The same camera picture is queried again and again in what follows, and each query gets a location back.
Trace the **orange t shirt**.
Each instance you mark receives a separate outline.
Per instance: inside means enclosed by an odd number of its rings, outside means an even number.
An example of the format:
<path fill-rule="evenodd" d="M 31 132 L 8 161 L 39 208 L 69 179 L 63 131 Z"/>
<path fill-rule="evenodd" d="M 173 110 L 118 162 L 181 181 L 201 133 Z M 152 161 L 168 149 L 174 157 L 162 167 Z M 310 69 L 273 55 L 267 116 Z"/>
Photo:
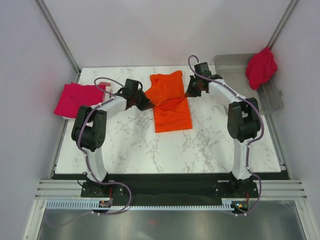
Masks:
<path fill-rule="evenodd" d="M 183 72 L 152 74 L 151 87 L 145 92 L 154 105 L 156 133 L 190 130 L 193 128 L 188 99 L 185 97 Z"/>

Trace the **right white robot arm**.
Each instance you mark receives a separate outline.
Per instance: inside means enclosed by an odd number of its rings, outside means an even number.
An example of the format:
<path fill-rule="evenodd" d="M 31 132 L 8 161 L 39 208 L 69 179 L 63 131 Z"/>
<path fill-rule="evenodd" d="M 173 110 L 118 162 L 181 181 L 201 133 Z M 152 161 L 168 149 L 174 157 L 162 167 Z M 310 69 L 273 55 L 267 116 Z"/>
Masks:
<path fill-rule="evenodd" d="M 185 92 L 186 97 L 196 98 L 206 92 L 220 100 L 227 108 L 227 130 L 234 145 L 232 175 L 236 179 L 229 184 L 229 191 L 235 197 L 247 191 L 244 180 L 249 179 L 250 146 L 264 135 L 264 123 L 256 98 L 246 98 L 232 89 L 218 74 L 212 74 L 207 62 L 190 67 L 193 75 Z"/>

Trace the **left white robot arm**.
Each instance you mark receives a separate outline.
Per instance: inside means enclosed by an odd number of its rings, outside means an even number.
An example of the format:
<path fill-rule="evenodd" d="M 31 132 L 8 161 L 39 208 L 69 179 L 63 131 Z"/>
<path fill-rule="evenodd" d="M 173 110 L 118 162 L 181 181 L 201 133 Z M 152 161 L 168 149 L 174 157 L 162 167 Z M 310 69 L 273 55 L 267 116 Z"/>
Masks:
<path fill-rule="evenodd" d="M 92 191 L 99 197 L 104 197 L 110 191 L 109 183 L 104 181 L 107 170 L 102 155 L 107 120 L 133 106 L 144 111 L 151 108 L 152 104 L 143 91 L 143 84 L 138 80 L 126 79 L 125 84 L 115 93 L 101 87 L 98 89 L 109 95 L 109 99 L 95 105 L 79 107 L 71 138 L 84 155 L 87 177 L 94 182 Z"/>

